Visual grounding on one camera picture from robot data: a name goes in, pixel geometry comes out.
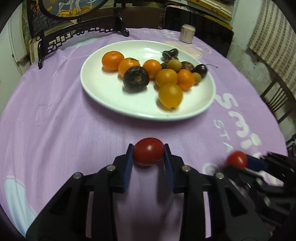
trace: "white can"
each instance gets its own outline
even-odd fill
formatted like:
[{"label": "white can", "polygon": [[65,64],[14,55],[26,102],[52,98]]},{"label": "white can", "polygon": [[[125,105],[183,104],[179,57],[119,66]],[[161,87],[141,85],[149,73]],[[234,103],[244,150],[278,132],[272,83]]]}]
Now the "white can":
[{"label": "white can", "polygon": [[194,34],[195,34],[195,27],[188,24],[184,24],[181,28],[179,40],[187,44],[191,44]]}]

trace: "white plate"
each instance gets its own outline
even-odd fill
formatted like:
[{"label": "white plate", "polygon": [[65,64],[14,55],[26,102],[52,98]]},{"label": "white plate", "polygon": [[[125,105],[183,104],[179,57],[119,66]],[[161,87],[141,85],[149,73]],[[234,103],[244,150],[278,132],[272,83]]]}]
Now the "white plate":
[{"label": "white plate", "polygon": [[[128,93],[122,79],[118,78],[118,72],[108,73],[102,68],[101,59],[109,51],[119,51],[125,58],[135,58],[142,66],[148,59],[156,59],[162,63],[161,52],[172,48],[174,47],[167,44],[145,40],[128,40],[107,45],[84,62],[80,73],[81,84],[92,99],[123,115],[158,121],[182,120],[198,115],[212,104],[216,94],[216,85],[209,72],[199,85],[184,92],[184,98],[176,110],[169,111],[157,102],[155,81],[150,80],[147,89],[140,93]],[[182,50],[179,50],[178,57],[180,61],[188,61],[194,66],[200,64]]]}]

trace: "plate rim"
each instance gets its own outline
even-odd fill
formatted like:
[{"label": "plate rim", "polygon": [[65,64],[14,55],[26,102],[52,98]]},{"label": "plate rim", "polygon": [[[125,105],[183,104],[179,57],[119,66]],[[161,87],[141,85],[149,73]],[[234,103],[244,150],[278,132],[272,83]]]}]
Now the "plate rim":
[{"label": "plate rim", "polygon": [[[96,101],[97,103],[101,104],[102,106],[104,106],[105,108],[107,109],[110,109],[114,112],[117,112],[119,114],[122,114],[122,115],[125,115],[125,116],[129,116],[129,117],[134,117],[134,118],[138,118],[138,119],[146,119],[146,120],[152,120],[152,121],[179,121],[179,120],[184,120],[184,119],[189,119],[189,118],[192,118],[194,116],[197,116],[201,113],[203,113],[205,110],[207,110],[211,105],[212,103],[214,102],[215,100],[215,96],[216,96],[216,93],[217,93],[217,88],[216,88],[216,83],[214,81],[214,78],[212,77],[211,73],[208,72],[209,76],[210,76],[210,79],[212,81],[212,84],[213,84],[213,95],[210,99],[210,101],[207,103],[207,105],[205,105],[203,108],[197,110],[197,111],[193,111],[193,112],[190,112],[190,113],[187,113],[187,114],[180,114],[180,115],[173,115],[173,116],[169,116],[169,115],[163,115],[163,116],[153,116],[153,115],[147,115],[147,114],[142,114],[142,113],[135,113],[135,112],[131,112],[131,111],[127,111],[127,110],[122,110],[121,108],[119,107],[115,107],[114,105],[111,105],[109,104],[108,102],[102,100],[102,99],[98,99],[96,96],[94,96],[92,94],[92,92],[86,87],[86,84],[82,78],[82,71],[85,67],[85,64],[87,62],[87,60],[92,56],[94,55],[97,51],[101,50],[102,48],[106,47],[106,46],[109,46],[109,45],[115,45],[115,44],[118,44],[120,42],[134,42],[134,41],[137,41],[137,42],[152,42],[152,43],[160,43],[160,44],[163,44],[163,45],[166,45],[166,46],[169,46],[169,47],[174,47],[172,45],[169,45],[169,44],[165,44],[165,43],[162,43],[162,42],[157,42],[157,41],[150,41],[150,40],[137,40],[137,39],[133,39],[133,40],[124,40],[124,41],[119,41],[119,42],[115,42],[115,43],[112,43],[112,44],[108,44],[108,45],[105,45],[99,49],[97,49],[96,51],[94,51],[90,56],[87,57],[87,59],[84,61],[82,67],[81,67],[81,70],[80,70],[80,82],[81,82],[81,85],[84,89],[84,91],[94,100]],[[188,54],[190,55],[189,53],[185,52],[184,50],[180,50],[178,49],[179,51],[185,53],[185,54]]]}]

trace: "table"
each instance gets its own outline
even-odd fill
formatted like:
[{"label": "table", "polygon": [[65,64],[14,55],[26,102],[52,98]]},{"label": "table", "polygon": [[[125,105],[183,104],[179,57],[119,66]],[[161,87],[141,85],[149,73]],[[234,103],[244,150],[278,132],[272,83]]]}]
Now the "table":
[{"label": "table", "polygon": [[[48,57],[41,70],[35,62],[9,100],[0,120],[0,203],[23,235],[73,173],[96,173],[124,154],[129,143],[145,137],[168,143],[172,154],[209,175],[232,150],[287,154],[272,113],[226,58],[197,38],[191,45],[179,42],[178,32],[129,31],[129,37],[90,33],[69,40],[70,46]],[[188,120],[153,122],[122,116],[93,101],[80,84],[82,64],[95,50],[130,39],[165,42],[219,66],[209,66],[217,85],[212,106]],[[161,165],[133,167],[127,193],[115,195],[119,241],[179,239],[183,196],[171,193]],[[208,205],[206,211],[208,224]]]}]

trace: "tomato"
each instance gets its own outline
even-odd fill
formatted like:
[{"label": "tomato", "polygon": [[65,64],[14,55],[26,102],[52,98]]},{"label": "tomato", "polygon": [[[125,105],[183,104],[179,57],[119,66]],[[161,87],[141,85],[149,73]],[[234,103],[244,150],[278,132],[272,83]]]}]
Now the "tomato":
[{"label": "tomato", "polygon": [[145,138],[137,142],[133,148],[135,162],[143,166],[152,166],[158,163],[164,154],[163,143],[156,138]]},{"label": "tomato", "polygon": [[244,169],[248,165],[248,158],[242,151],[235,151],[228,156],[225,164],[232,164]]}]

